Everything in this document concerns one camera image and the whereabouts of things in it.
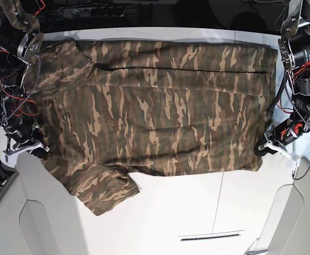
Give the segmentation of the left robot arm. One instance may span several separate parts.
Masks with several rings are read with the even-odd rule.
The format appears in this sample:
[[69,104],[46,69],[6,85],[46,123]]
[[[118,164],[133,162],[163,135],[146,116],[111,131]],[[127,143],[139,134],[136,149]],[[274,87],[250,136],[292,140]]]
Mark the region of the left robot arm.
[[255,144],[257,156],[276,152],[292,159],[286,146],[310,133],[310,1],[288,1],[288,14],[283,19],[278,40],[284,75],[275,99],[268,110],[273,110],[283,92],[292,110],[289,117],[266,131]]

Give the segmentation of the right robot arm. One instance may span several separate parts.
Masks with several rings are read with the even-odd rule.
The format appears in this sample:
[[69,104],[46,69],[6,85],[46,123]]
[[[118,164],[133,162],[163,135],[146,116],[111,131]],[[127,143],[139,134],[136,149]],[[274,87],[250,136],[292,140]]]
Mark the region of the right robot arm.
[[0,127],[8,142],[5,155],[28,153],[45,158],[49,148],[35,116],[37,103],[31,99],[41,75],[38,54],[43,33],[36,16],[44,1],[0,1]]

